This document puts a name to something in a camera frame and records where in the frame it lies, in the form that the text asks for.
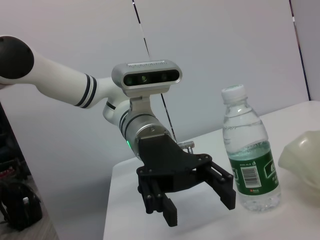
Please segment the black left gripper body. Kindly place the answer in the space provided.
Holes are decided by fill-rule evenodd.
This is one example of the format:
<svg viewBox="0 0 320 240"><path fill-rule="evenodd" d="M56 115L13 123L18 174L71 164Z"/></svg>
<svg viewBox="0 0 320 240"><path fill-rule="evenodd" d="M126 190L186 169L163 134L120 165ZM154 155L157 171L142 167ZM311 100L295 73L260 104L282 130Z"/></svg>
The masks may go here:
<svg viewBox="0 0 320 240"><path fill-rule="evenodd" d="M143 162L136 170L139 193L154 192L153 181L162 193L190 189L205 181L202 171L212 163L210 155L185 152L168 135L140 139L138 150Z"/></svg>

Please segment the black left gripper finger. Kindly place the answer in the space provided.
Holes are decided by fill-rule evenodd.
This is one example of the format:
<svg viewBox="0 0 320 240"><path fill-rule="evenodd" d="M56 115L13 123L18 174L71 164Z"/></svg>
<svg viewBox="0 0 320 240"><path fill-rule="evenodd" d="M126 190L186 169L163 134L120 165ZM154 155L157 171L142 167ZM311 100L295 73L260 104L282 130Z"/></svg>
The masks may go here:
<svg viewBox="0 0 320 240"><path fill-rule="evenodd" d="M162 213L169 227L176 227L178 225L177 208L161 189L161 185L156 179L139 176L137 190L142 196L147 214L157 211L158 213Z"/></svg>
<svg viewBox="0 0 320 240"><path fill-rule="evenodd" d="M199 159L196 167L197 177L208 184L229 209L236 207L236 191L233 187L234 176L209 159Z"/></svg>

